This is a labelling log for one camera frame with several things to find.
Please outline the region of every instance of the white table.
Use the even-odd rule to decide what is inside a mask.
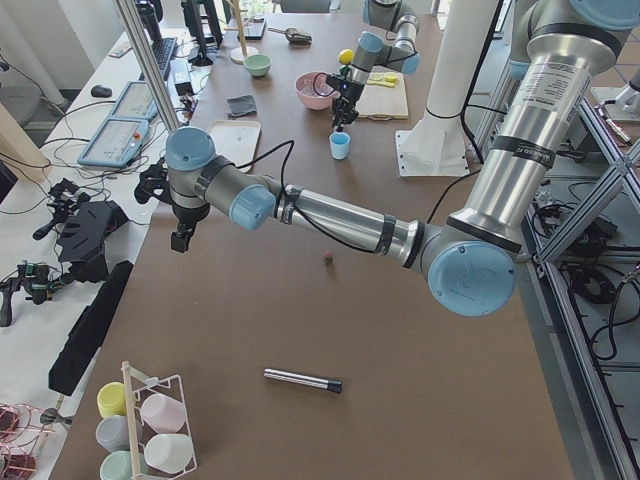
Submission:
[[[192,48],[188,32],[181,29],[163,32],[163,34],[177,36],[178,45],[180,45],[177,55],[188,55]],[[115,45],[119,45],[125,40],[126,34],[123,34]],[[209,71],[210,67],[193,69],[192,84],[195,91],[204,86]],[[133,51],[119,59],[107,56],[68,110],[102,100],[116,100],[126,83],[130,80],[136,80],[139,74],[140,67]],[[112,97],[109,99],[93,98],[90,90],[96,84],[111,88],[113,90]],[[180,107],[172,84],[169,86],[169,92],[174,106]],[[111,103],[99,104],[70,114],[66,121],[62,120],[58,123],[49,136],[49,140],[63,137],[90,139],[112,106]],[[138,171],[146,169],[148,164],[158,160],[164,151],[165,140],[164,125],[159,118],[156,118],[151,124],[149,136],[145,142],[149,145],[144,149],[144,155],[148,159],[143,157],[143,161],[146,160],[147,165],[142,166]],[[45,145],[42,152],[54,164],[54,167],[49,169],[48,180],[43,181],[40,185],[19,182],[4,200],[0,210],[19,212],[32,207],[44,198],[43,190],[48,192],[51,185],[58,183],[62,178],[67,178],[79,186],[95,183],[97,179],[88,180],[83,176],[101,172],[95,170],[80,172],[75,168],[64,166],[64,163],[72,167],[77,166],[76,160],[85,145],[86,142],[79,141],[71,141],[67,144],[52,142]],[[138,171],[129,175],[107,176],[104,180],[104,187],[111,192],[110,200],[115,200],[132,220],[106,239],[105,256],[109,270],[113,265],[123,260],[135,263],[147,233],[146,224],[148,224],[157,205],[157,201],[154,199],[151,199],[146,205],[136,203],[133,190],[138,183]],[[102,188],[102,183],[94,184],[93,188]],[[101,199],[103,199],[102,195],[95,198],[95,200]],[[31,237],[36,229],[50,220],[51,213],[46,207],[46,201],[32,211],[21,215],[0,214],[0,246],[2,248],[0,278],[15,270],[16,265],[23,259],[29,262],[46,262],[53,267],[59,267],[54,253],[57,236],[50,232],[40,241],[35,241]],[[74,282],[56,292],[52,301],[39,306],[25,300],[26,295],[23,290],[13,295],[13,325],[0,329],[0,352],[2,352],[4,366],[0,403],[9,405],[25,403],[43,409],[56,406],[61,396],[48,389],[49,369],[67,341],[69,330],[85,306],[91,304],[100,286],[101,283]],[[87,369],[73,396],[63,399],[60,407],[62,415],[75,413],[78,402],[84,393],[84,384],[91,367]],[[65,430],[60,425],[55,425],[54,432],[48,436],[46,441],[41,442],[41,447],[35,451],[38,471],[31,477],[33,480],[49,477],[62,448],[66,437]]]

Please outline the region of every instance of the warning label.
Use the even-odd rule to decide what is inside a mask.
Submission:
[[[563,106],[567,93],[584,92],[589,74],[563,63],[531,65],[520,85],[512,106],[523,105],[557,112]]]

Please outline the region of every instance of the wooden cutting board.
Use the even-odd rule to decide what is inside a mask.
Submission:
[[[390,120],[393,118],[409,118],[407,92],[404,87],[404,76],[397,74],[396,86],[393,88],[367,84],[356,109],[358,118],[373,120]]]

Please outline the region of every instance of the keyboard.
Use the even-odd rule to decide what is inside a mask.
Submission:
[[[163,38],[151,44],[151,51],[156,57],[160,74],[164,80],[169,77],[169,64],[177,44],[178,39],[175,37]],[[140,74],[139,80],[144,80],[144,73]]]

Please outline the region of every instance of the blue cup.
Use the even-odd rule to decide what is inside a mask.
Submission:
[[[331,145],[331,156],[336,160],[347,158],[349,153],[349,143],[351,137],[347,132],[333,132],[329,135],[329,144]]]

